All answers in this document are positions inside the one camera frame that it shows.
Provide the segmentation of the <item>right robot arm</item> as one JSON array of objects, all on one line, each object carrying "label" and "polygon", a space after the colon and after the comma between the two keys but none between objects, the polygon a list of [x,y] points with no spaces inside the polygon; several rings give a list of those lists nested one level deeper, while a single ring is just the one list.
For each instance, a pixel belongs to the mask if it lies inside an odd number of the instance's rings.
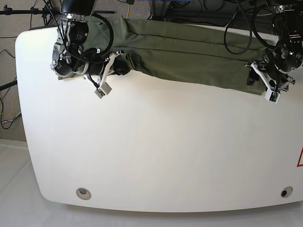
[{"label": "right robot arm", "polygon": [[[58,36],[53,47],[51,69],[60,79],[83,76],[95,87],[97,95],[108,95],[111,87],[106,79],[109,75],[125,75],[130,69],[126,63],[118,60],[124,52],[111,52],[114,31],[110,22],[94,12],[94,0],[65,0],[60,12],[65,16],[57,23]],[[109,31],[109,41],[104,49],[86,48],[84,44],[97,37],[89,28],[88,18],[95,17]]]}]

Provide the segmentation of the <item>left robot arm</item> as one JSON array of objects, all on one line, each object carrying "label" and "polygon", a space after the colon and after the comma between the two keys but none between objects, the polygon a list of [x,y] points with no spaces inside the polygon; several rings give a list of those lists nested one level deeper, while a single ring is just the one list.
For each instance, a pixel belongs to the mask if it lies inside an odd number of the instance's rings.
[{"label": "left robot arm", "polygon": [[[272,14],[272,27],[278,36],[275,45],[268,44],[256,30],[255,18],[261,10],[268,10]],[[303,64],[303,2],[267,0],[264,5],[253,9],[251,28],[266,48],[263,60],[255,63],[258,70],[266,73],[267,88],[274,92],[288,91],[289,84],[295,84],[295,79],[288,73]]]}]

